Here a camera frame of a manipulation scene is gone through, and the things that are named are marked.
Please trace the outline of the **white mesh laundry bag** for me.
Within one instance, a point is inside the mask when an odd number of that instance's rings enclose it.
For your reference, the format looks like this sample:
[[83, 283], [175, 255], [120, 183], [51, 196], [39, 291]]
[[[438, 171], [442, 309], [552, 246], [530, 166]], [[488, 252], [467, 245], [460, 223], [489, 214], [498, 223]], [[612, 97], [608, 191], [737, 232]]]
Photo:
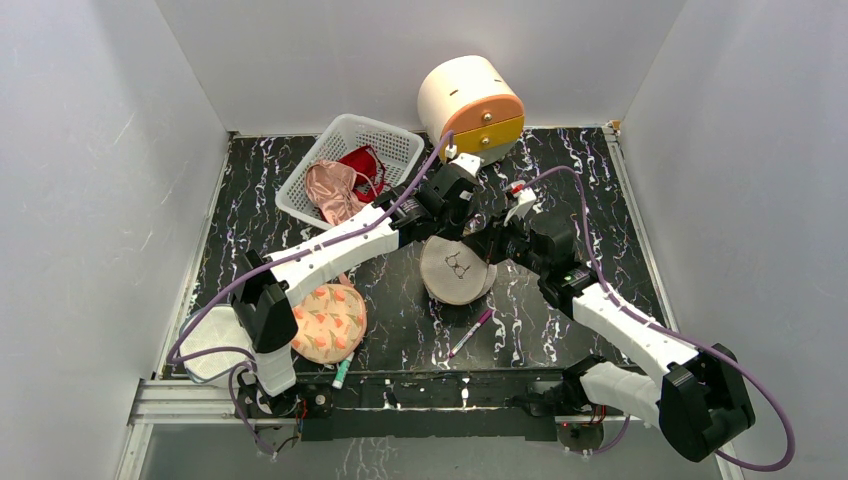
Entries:
[[462, 242], [438, 236], [431, 236], [424, 243], [419, 268], [429, 296], [454, 306], [485, 296], [497, 277], [496, 265], [481, 260]]

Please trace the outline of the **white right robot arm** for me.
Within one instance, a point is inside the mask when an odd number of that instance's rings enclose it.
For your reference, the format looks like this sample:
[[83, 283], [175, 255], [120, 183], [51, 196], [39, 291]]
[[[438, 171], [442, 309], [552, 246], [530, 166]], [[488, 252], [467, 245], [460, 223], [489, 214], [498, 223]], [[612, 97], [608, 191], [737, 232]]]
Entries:
[[587, 414], [602, 404], [632, 414], [693, 462], [755, 424], [742, 375], [727, 363], [732, 352], [719, 344], [690, 347], [653, 322], [633, 319], [635, 308], [606, 292], [580, 261], [571, 228], [536, 231], [499, 215], [463, 242], [489, 264], [511, 260], [535, 273], [550, 306], [599, 333], [639, 367], [632, 372], [595, 356], [566, 369], [559, 389], [571, 411]]

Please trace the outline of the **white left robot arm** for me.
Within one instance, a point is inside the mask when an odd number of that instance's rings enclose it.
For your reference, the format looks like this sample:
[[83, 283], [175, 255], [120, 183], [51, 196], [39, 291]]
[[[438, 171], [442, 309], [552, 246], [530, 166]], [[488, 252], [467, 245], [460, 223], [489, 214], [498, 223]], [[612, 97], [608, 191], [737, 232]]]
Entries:
[[240, 258], [237, 265], [246, 272], [233, 282], [230, 304], [251, 341], [263, 407], [286, 416], [298, 404], [291, 354], [298, 332], [294, 307], [316, 288], [374, 257], [434, 235], [460, 239], [471, 216], [480, 168], [480, 158], [461, 154], [412, 193], [389, 191], [344, 223], [272, 260], [253, 250]]

